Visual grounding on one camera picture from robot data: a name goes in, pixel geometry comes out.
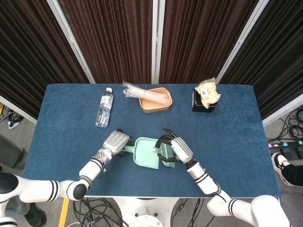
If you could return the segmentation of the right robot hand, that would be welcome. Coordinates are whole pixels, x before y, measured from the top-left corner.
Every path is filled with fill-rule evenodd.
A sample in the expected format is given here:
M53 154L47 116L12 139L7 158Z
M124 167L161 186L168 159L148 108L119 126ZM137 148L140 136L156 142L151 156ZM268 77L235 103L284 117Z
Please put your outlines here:
M193 152L181 137L178 137L172 130L163 129L166 134L162 135L156 142L153 152L166 165L180 162L186 166L195 163Z

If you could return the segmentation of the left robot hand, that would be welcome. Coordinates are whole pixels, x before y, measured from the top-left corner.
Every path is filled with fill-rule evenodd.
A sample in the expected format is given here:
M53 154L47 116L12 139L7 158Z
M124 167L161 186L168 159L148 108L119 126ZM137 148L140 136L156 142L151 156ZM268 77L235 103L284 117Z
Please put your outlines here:
M125 134L122 129L114 130L103 143L103 149L110 151L112 156L119 154L129 142L131 137Z

